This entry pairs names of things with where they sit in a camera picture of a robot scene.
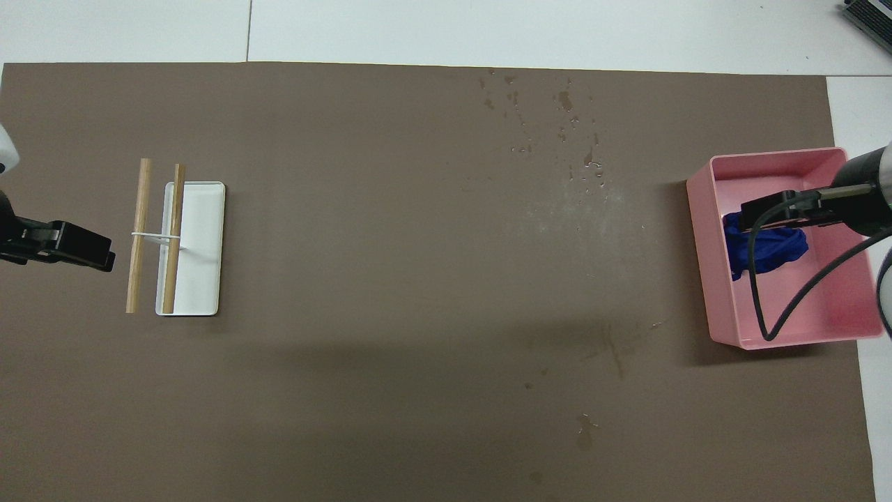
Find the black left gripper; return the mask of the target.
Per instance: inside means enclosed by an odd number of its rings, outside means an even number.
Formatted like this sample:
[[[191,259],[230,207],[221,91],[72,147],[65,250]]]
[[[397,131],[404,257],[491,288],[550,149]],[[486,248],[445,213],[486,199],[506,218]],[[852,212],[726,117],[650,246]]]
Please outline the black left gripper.
[[[1,251],[14,238],[14,263],[23,266],[29,261],[46,264],[67,263],[110,273],[116,254],[112,241],[67,220],[39,222],[16,218],[12,204],[1,191]]]

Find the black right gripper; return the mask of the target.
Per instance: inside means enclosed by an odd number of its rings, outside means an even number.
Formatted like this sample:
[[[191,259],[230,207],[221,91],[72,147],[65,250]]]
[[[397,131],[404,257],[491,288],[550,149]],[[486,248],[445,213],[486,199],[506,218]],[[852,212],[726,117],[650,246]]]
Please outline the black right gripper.
[[[840,221],[852,231],[870,237],[891,223],[891,151],[873,150],[847,161],[833,179],[835,188],[869,184],[866,194],[838,198],[833,210],[816,190],[783,190],[755,198],[740,206],[740,231],[750,232],[756,222],[761,229],[824,227]]]

